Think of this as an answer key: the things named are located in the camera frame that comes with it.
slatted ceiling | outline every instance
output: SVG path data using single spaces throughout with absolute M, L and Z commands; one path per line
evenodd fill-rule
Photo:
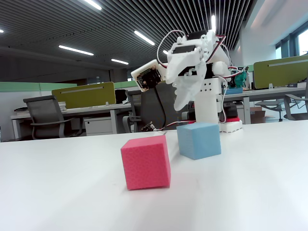
M 61 58 L 103 64 L 112 68 L 143 65 L 156 58 L 161 39 L 172 29 L 186 33 L 211 28 L 225 34 L 225 44 L 234 48 L 239 29 L 248 14 L 250 0 L 96 0 L 101 11 L 84 0 L 0 0 L 0 46 Z M 136 36 L 137 30 L 155 43 Z M 169 50 L 180 33 L 162 44 Z M 60 49 L 76 48 L 88 56 Z M 160 59 L 167 56 L 159 52 Z M 111 59 L 128 62 L 114 63 Z

office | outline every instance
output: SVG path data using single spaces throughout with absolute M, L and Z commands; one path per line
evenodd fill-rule
M 1 230 L 307 229 L 305 1 L 0 6 Z

fluorescent light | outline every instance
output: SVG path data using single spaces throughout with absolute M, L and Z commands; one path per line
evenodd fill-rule
M 117 63 L 121 63 L 121 64 L 126 64 L 126 65 L 128 65 L 127 62 L 123 62 L 123 61 L 117 60 L 117 59 L 112 59 L 111 61 L 114 61 L 114 62 L 117 62 Z
M 62 48 L 62 49 L 66 49 L 66 50 L 70 50 L 70 51 L 76 51 L 76 52 L 87 54 L 87 55 L 94 55 L 92 53 L 89 53 L 89 52 L 86 52 L 86 51 L 77 50 L 77 49 L 70 48 L 70 47 L 65 47 L 65 46 L 61 46 L 61 45 L 59 47 Z
M 102 9 L 98 4 L 96 4 L 95 2 L 93 2 L 93 1 L 91 1 L 91 0 L 84 0 L 84 1 L 86 1 L 88 4 L 94 6 L 94 7 L 95 7 L 96 9 L 98 9 L 98 10 L 101 10 L 101 9 Z
M 136 35 L 138 35 L 140 38 L 142 38 L 142 39 L 144 39 L 145 41 L 147 41 L 148 43 L 150 43 L 152 46 L 155 45 L 155 43 L 153 43 L 151 40 L 149 40 L 146 36 L 140 34 L 138 31 L 135 30 L 134 33 L 135 33 Z
M 211 20 L 211 22 L 212 22 L 212 30 L 213 30 L 214 32 L 216 32 L 216 19 L 215 19 L 215 15 L 212 15 L 212 20 Z

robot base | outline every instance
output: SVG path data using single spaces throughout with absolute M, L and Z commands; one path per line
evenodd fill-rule
M 226 133 L 232 133 L 243 128 L 243 122 L 240 120 L 238 122 L 228 122 L 219 124 L 220 131 Z

white cabinet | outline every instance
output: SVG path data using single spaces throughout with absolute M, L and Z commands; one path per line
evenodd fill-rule
M 84 119 L 87 136 L 112 134 L 111 117 Z

